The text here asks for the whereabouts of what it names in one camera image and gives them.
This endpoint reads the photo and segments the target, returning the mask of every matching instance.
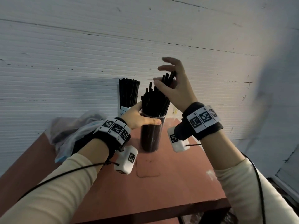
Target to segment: person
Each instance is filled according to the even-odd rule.
[[[155,86],[175,107],[184,112],[197,98],[191,88],[180,60],[164,57],[171,65],[158,67],[160,71],[176,71],[176,80],[170,87],[154,78]],[[139,114],[141,102],[129,109],[122,119],[130,129],[145,124],[161,124],[158,119]],[[261,201],[256,174],[252,164],[228,139],[223,130],[201,139],[202,147],[211,162],[217,179],[240,223],[262,223]],[[78,153],[73,154],[43,181],[66,171],[105,162],[109,155],[107,145],[92,139]],[[50,181],[18,201],[1,218],[0,223],[69,223],[85,194],[97,178],[102,166],[79,170]],[[299,218],[282,196],[259,173],[267,223],[299,223]]]

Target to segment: clear plastic bag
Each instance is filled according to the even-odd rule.
[[[91,110],[79,118],[58,117],[51,121],[45,134],[50,144],[55,146],[55,163],[63,162],[71,156],[75,142],[96,130],[106,117],[99,111]]]

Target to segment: reddish-brown tabletop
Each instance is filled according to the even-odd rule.
[[[72,223],[146,223],[229,207],[201,147],[172,150],[167,129],[178,123],[166,119],[159,149],[151,154],[140,148],[140,129],[133,130],[128,144],[138,155],[132,172],[124,175],[113,165],[104,166]],[[0,178],[0,216],[58,166],[54,158],[54,148],[42,134]]]

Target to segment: plastic cup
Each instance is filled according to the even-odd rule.
[[[159,142],[161,138],[162,128],[165,120],[165,116],[153,117],[148,116],[141,110],[141,115],[145,117],[160,119],[162,124],[160,125],[144,125],[141,127],[140,143],[144,151],[154,152],[159,148]]]

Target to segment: cream sleeve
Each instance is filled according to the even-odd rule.
[[[262,224],[260,193],[250,161],[246,158],[235,167],[214,171],[239,222]],[[259,171],[258,173],[264,195],[266,223],[299,223],[293,209],[268,180]]]
[[[43,181],[66,171],[91,164],[86,157],[73,154]],[[95,167],[90,167],[66,174],[44,184],[10,208],[0,218],[0,223],[69,223],[96,178]]]

